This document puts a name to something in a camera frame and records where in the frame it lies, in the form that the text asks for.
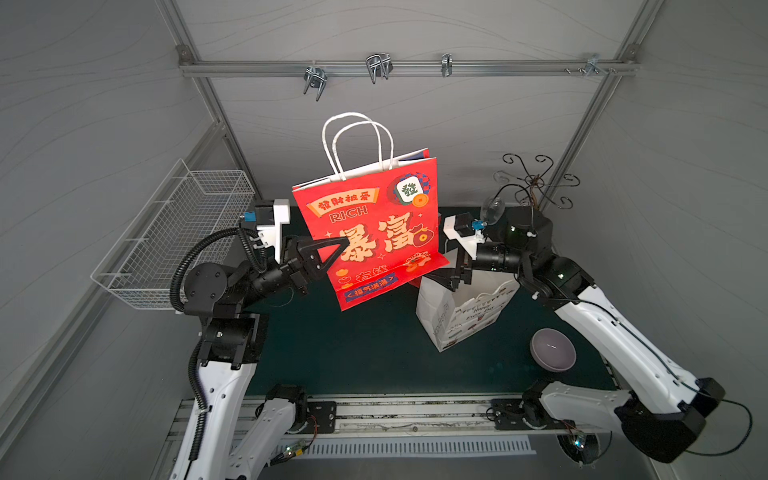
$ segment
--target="red paper bag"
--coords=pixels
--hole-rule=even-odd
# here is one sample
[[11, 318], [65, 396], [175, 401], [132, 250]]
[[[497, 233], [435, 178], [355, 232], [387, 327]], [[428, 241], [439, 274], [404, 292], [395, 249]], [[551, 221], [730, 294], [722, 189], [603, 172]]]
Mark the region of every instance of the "red paper bag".
[[[366, 120], [336, 134], [331, 157], [325, 138], [328, 123], [349, 116]], [[336, 142], [343, 132], [362, 124], [376, 130], [379, 161], [345, 172]], [[389, 136], [388, 161], [382, 160], [379, 128]], [[323, 126], [323, 146], [335, 174], [296, 185], [293, 197], [314, 239], [349, 238], [328, 274], [341, 310], [448, 264], [438, 253], [437, 159], [429, 157], [429, 150], [393, 157], [389, 130], [357, 113], [331, 117]]]

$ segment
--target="dark green table surface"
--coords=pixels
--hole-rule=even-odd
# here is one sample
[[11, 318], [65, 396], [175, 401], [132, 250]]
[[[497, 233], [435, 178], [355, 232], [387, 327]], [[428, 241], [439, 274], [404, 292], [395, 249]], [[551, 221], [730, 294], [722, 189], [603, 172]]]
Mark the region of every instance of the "dark green table surface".
[[[444, 216], [467, 210], [440, 209]], [[308, 234], [296, 208], [283, 234]], [[263, 395], [276, 383], [305, 386], [310, 395], [522, 392], [540, 378], [614, 389], [598, 351], [524, 290], [496, 323], [442, 353], [416, 317], [418, 295], [417, 288], [404, 285], [342, 312], [324, 280], [285, 306], [270, 305], [287, 302], [290, 292], [253, 304], [249, 310], [269, 313], [270, 319], [247, 394]], [[560, 330], [576, 347], [576, 365], [567, 372], [547, 372], [531, 357], [528, 343], [546, 327]]]

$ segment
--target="aluminum rail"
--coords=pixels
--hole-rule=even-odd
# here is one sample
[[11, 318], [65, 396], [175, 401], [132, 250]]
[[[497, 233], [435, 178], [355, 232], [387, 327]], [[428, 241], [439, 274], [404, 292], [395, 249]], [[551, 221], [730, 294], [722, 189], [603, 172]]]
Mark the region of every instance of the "aluminum rail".
[[[392, 60], [390, 77], [441, 77], [440, 61], [397, 61]], [[184, 77], [230, 78], [230, 77], [299, 77], [307, 67], [321, 68], [328, 77], [368, 77], [364, 61], [195, 61], [180, 65]], [[624, 76], [634, 75], [640, 65], [620, 60], [600, 60], [597, 66], [603, 72], [592, 75]], [[510, 61], [452, 61], [454, 77], [524, 77], [524, 76], [568, 76], [580, 77], [588, 60], [510, 60]]]

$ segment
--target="black mounting plate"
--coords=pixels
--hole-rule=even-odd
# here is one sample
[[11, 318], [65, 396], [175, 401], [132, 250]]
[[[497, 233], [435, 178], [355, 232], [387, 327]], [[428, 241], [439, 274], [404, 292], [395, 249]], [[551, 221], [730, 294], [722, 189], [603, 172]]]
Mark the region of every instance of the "black mounting plate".
[[336, 430], [336, 402], [312, 402], [307, 403], [306, 407], [306, 426], [298, 433], [314, 433], [315, 425], [310, 415], [317, 419], [318, 433], [333, 433]]
[[[495, 419], [494, 426], [497, 430], [530, 430], [531, 428], [523, 422], [525, 415], [520, 410], [519, 405], [522, 399], [493, 399], [491, 408], [488, 410], [488, 419]], [[565, 425], [558, 420], [552, 419], [542, 430], [565, 430]]]

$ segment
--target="decorative wire stand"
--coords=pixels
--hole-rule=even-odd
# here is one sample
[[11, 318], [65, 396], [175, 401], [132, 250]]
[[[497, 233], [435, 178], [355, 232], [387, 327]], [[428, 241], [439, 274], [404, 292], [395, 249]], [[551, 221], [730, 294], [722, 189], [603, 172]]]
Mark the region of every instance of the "decorative wire stand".
[[[168, 287], [181, 259], [211, 233], [236, 226], [252, 199], [243, 171], [189, 170], [179, 160], [91, 278], [135, 309], [172, 310]], [[195, 265], [222, 263], [232, 241], [213, 243]]]
[[544, 162], [549, 163], [549, 167], [547, 167], [547, 170], [544, 170], [541, 174], [533, 175], [531, 172], [528, 171], [528, 168], [525, 166], [525, 162], [522, 158], [520, 158], [519, 155], [516, 154], [504, 154], [502, 156], [502, 160], [506, 164], [514, 164], [515, 160], [520, 162], [520, 165], [523, 167], [523, 170], [525, 171], [525, 177], [516, 177], [515, 175], [509, 174], [503, 170], [499, 170], [493, 174], [493, 179], [496, 180], [497, 183], [501, 184], [501, 188], [498, 189], [498, 192], [496, 192], [496, 195], [494, 195], [494, 198], [498, 197], [499, 194], [506, 188], [506, 187], [517, 187], [518, 189], [515, 191], [515, 200], [521, 204], [524, 207], [531, 207], [532, 209], [539, 209], [539, 206], [541, 204], [539, 197], [537, 197], [537, 193], [541, 195], [541, 197], [546, 198], [549, 200], [553, 205], [555, 205], [557, 208], [561, 210], [568, 210], [573, 208], [574, 204], [568, 197], [560, 197], [559, 202], [556, 202], [552, 200], [543, 190], [543, 187], [550, 187], [550, 188], [561, 188], [561, 187], [578, 187], [581, 184], [581, 180], [573, 174], [565, 174], [563, 176], [563, 180], [565, 183], [563, 184], [547, 184], [544, 180], [544, 176], [549, 172], [552, 167], [554, 166], [554, 161], [548, 157], [547, 155], [536, 155], [535, 160], [539, 164], [543, 164]]

